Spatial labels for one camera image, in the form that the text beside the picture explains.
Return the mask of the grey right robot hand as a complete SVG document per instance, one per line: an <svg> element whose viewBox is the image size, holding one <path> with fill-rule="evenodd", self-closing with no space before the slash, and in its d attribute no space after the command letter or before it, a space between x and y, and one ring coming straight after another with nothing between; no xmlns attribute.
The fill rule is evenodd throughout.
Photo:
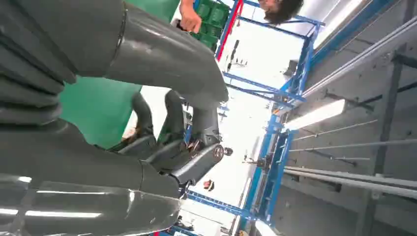
<svg viewBox="0 0 417 236"><path fill-rule="evenodd" d="M110 149L61 118L77 77L169 88L166 140L132 97L139 130ZM170 228L190 185L224 155L228 91L206 45L123 0L0 3L0 233L135 236Z"/></svg>

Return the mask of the person's left hand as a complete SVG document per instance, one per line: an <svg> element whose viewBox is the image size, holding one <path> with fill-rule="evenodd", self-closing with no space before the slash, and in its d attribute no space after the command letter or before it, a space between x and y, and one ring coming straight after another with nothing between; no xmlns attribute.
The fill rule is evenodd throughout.
<svg viewBox="0 0 417 236"><path fill-rule="evenodd" d="M179 12L181 14L180 27L187 31L195 34L200 32L202 19L195 12L193 7L194 1L192 0L181 0L179 3Z"/></svg>

